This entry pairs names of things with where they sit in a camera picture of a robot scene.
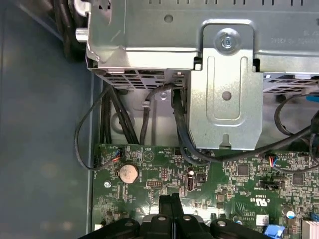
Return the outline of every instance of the motherboard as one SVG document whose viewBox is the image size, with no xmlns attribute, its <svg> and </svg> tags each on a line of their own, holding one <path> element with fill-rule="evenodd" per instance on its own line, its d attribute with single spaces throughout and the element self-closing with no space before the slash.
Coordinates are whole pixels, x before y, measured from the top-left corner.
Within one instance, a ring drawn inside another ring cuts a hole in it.
<svg viewBox="0 0 319 239">
<path fill-rule="evenodd" d="M 227 150 L 207 150 L 219 156 Z M 276 166 L 290 170 L 312 165 L 304 152 L 272 152 Z M 121 218 L 140 223 L 159 212 L 160 195 L 179 193 L 185 214 L 209 225 L 227 218 L 259 232 L 268 224 L 285 226 L 284 239 L 300 239 L 302 221 L 319 212 L 319 171 L 282 174 L 265 155 L 238 161 L 193 166 L 179 148 L 140 145 L 95 147 L 92 230 Z"/>
</svg>

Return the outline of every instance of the heatsink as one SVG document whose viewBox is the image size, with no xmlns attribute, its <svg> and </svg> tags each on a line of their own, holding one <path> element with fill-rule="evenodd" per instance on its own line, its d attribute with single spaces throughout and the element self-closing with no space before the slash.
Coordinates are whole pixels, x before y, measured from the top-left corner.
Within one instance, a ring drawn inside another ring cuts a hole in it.
<svg viewBox="0 0 319 239">
<path fill-rule="evenodd" d="M 319 222 L 303 220 L 303 239 L 319 238 Z"/>
</svg>

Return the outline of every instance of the capacitor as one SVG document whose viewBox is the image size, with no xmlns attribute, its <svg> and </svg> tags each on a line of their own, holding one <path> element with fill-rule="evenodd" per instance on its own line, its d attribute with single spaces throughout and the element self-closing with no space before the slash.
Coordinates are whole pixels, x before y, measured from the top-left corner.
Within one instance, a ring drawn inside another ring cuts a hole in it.
<svg viewBox="0 0 319 239">
<path fill-rule="evenodd" d="M 281 212 L 282 212 L 283 215 L 287 215 L 287 212 L 289 212 L 290 210 L 291 210 L 290 208 L 284 207 L 284 208 L 281 210 Z"/>
<path fill-rule="evenodd" d="M 288 219 L 294 219 L 295 216 L 296 216 L 296 214 L 295 214 L 293 211 L 288 211 L 288 212 L 286 213 L 286 217 L 287 217 Z"/>
<path fill-rule="evenodd" d="M 127 184 L 134 183 L 139 176 L 139 170 L 133 164 L 125 164 L 119 170 L 119 178 Z"/>
<path fill-rule="evenodd" d="M 234 216 L 234 217 L 233 217 L 233 221 L 234 221 L 235 223 L 238 223 L 238 224 L 240 224 L 240 225 L 243 225 L 242 221 L 239 219 L 238 216 Z"/>
<path fill-rule="evenodd" d="M 194 169 L 189 167 L 187 168 L 187 173 L 190 175 L 190 176 L 194 176 L 195 172 L 194 172 Z"/>
</svg>

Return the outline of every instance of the label sticker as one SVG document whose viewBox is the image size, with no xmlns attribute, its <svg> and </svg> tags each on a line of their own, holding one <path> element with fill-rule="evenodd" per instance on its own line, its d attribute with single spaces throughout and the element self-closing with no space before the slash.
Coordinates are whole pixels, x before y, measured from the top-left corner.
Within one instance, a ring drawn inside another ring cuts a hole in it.
<svg viewBox="0 0 319 239">
<path fill-rule="evenodd" d="M 267 226 L 269 224 L 269 215 L 256 215 L 256 226 Z"/>
</svg>

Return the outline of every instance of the blue connector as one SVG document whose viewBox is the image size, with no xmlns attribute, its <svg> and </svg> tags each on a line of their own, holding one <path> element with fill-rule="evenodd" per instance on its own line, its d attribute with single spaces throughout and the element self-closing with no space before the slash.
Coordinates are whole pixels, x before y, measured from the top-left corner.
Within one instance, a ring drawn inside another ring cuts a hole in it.
<svg viewBox="0 0 319 239">
<path fill-rule="evenodd" d="M 314 222 L 319 222 L 319 215 L 317 213 L 310 213 L 310 215 Z"/>
<path fill-rule="evenodd" d="M 280 239 L 282 238 L 282 234 L 284 232 L 285 226 L 279 226 L 279 225 L 268 225 L 264 235 L 269 236 L 273 239 Z"/>
</svg>

